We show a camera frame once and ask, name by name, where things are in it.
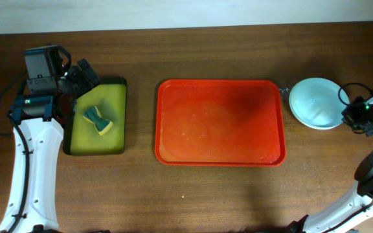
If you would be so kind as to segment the yellow green scrub sponge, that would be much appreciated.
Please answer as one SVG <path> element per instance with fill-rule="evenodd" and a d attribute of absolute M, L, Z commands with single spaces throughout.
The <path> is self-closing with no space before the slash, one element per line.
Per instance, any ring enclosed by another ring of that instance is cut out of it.
<path fill-rule="evenodd" d="M 106 134 L 113 127 L 113 122 L 104 118 L 96 106 L 86 109 L 83 118 L 95 126 L 99 135 Z"/>

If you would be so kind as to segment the light blue plate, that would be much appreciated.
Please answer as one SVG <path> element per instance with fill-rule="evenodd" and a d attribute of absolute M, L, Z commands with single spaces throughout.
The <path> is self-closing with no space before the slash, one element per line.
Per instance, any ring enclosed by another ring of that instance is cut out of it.
<path fill-rule="evenodd" d="M 289 94 L 291 112 L 315 126 L 342 124 L 342 112 L 349 103 L 348 95 L 340 86 L 324 78 L 302 80 Z"/>

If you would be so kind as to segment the pale green plate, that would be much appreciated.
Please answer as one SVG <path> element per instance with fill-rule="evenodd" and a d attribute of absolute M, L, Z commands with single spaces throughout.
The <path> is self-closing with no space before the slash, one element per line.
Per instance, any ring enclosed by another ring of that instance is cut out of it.
<path fill-rule="evenodd" d="M 305 121 L 303 121 L 296 113 L 292 112 L 293 116 L 304 126 L 307 126 L 309 128 L 312 128 L 312 129 L 318 129 L 318 130 L 329 130 L 329 129 L 333 129 L 333 128 L 336 128 L 338 126 L 341 125 L 341 123 L 339 124 L 330 124 L 329 126 L 315 126 L 313 124 L 309 124 Z"/>

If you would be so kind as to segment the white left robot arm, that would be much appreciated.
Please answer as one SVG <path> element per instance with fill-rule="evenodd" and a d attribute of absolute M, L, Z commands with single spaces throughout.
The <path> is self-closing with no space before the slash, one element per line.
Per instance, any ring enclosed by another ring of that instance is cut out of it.
<path fill-rule="evenodd" d="M 57 232 L 56 168 L 64 131 L 77 99 L 100 84 L 81 59 L 54 81 L 53 89 L 25 94 L 22 85 L 7 114 L 13 125 L 15 160 L 8 206 L 0 232 Z"/>

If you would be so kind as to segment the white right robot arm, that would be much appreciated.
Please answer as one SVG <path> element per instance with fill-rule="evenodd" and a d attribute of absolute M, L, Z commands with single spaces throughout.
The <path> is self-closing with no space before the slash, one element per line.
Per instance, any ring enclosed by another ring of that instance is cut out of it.
<path fill-rule="evenodd" d="M 342 112 L 343 122 L 356 134 L 373 135 L 373 93 L 368 99 L 357 97 Z M 373 217 L 373 151 L 354 174 L 355 183 L 328 208 L 290 223 L 285 232 L 352 232 L 354 227 Z"/>

